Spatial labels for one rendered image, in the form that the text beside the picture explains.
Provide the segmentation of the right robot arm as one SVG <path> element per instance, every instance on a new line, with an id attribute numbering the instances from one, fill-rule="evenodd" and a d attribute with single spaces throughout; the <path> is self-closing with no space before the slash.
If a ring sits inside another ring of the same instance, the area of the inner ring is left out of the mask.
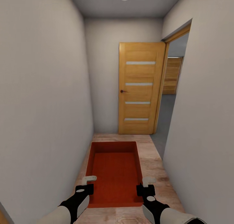
<path id="1" fill-rule="evenodd" d="M 152 224 L 206 224 L 197 216 L 179 212 L 157 201 L 154 185 L 148 185 L 156 183 L 156 178 L 143 178 L 142 181 L 142 185 L 136 186 L 137 195 L 143 197 L 143 213 Z"/>

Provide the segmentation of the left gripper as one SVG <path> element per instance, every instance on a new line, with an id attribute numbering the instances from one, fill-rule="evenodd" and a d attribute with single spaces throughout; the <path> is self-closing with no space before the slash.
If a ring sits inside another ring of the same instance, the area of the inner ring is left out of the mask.
<path id="1" fill-rule="evenodd" d="M 86 188 L 88 191 L 88 195 L 93 195 L 93 193 L 94 193 L 94 184 L 87 184 L 84 186 L 78 185 L 78 186 L 76 186 L 75 191 L 77 191 L 78 189 L 81 189 L 81 188 Z"/>

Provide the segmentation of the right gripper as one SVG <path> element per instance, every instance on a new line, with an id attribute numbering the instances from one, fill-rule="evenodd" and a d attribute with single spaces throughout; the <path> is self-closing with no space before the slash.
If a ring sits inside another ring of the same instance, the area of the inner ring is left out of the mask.
<path id="1" fill-rule="evenodd" d="M 155 188 L 154 188 L 154 185 L 148 185 L 148 187 L 143 187 L 143 185 L 137 185 L 136 186 L 136 190 L 137 190 L 137 195 L 138 196 L 142 196 L 143 197 L 143 194 L 146 192 L 146 191 L 149 191 L 151 192 L 154 196 L 155 196 Z"/>

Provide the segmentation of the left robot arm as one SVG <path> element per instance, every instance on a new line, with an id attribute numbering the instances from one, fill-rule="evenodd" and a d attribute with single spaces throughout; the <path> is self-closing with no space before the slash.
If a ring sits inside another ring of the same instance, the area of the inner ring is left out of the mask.
<path id="1" fill-rule="evenodd" d="M 88 207 L 89 195 L 94 193 L 94 184 L 87 184 L 87 182 L 96 180 L 96 176 L 83 177 L 82 184 L 76 186 L 72 197 L 29 224 L 73 224 Z"/>

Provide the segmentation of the storage box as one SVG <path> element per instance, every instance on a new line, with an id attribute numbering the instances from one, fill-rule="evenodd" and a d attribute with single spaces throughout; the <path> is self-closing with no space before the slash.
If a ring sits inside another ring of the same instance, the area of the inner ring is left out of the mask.
<path id="1" fill-rule="evenodd" d="M 87 208 L 141 207 L 143 197 L 137 185 L 143 184 L 135 141 L 92 142 L 85 176 L 96 176 L 94 193 Z"/>

